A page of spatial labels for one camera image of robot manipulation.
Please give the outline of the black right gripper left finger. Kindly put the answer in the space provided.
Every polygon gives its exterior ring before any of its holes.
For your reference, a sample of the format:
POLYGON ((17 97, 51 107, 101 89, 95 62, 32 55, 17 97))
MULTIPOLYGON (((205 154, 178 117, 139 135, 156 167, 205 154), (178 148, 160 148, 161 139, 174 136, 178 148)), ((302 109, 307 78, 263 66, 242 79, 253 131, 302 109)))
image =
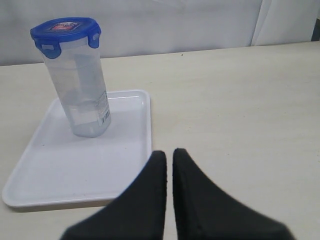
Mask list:
POLYGON ((161 240, 167 203, 167 159, 153 151, 127 189, 110 204, 68 227, 63 240, 161 240))

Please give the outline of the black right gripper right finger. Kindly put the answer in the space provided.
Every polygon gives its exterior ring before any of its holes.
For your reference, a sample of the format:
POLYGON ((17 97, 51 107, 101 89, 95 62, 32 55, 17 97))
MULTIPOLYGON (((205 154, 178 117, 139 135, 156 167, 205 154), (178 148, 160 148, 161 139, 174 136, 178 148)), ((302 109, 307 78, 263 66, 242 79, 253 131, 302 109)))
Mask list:
POLYGON ((287 226, 214 184, 184 148, 173 152, 173 207, 179 240, 293 240, 287 226))

